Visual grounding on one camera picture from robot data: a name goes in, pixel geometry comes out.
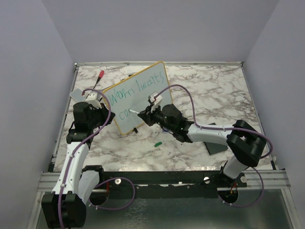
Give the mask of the yellow framed whiteboard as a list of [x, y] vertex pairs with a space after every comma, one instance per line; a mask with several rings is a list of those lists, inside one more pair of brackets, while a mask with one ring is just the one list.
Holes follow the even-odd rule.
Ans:
[[168, 86], [164, 62], [157, 62], [103, 91], [115, 113], [114, 121], [122, 135], [143, 124], [143, 120], [131, 110], [145, 110], [150, 105], [149, 97]]

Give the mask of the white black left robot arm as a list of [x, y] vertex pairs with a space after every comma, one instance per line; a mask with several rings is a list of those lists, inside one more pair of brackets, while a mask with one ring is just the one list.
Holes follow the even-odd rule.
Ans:
[[94, 188], [105, 184], [102, 166], [86, 166], [94, 136], [110, 124], [115, 114], [98, 101], [73, 106], [74, 121], [68, 131], [67, 151], [60, 176], [41, 206], [48, 228], [81, 228], [86, 220], [86, 203]]

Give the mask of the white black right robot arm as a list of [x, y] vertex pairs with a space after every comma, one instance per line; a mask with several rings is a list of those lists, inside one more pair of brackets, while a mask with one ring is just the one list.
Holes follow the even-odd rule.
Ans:
[[158, 124], [171, 131], [173, 137], [180, 142], [206, 142], [230, 148], [234, 155], [219, 174], [219, 181], [225, 187], [232, 185], [248, 167], [258, 165], [266, 145], [266, 139], [243, 120], [237, 120], [233, 126], [206, 125], [200, 128], [183, 117], [173, 104], [154, 110], [148, 106], [137, 116], [148, 126]]

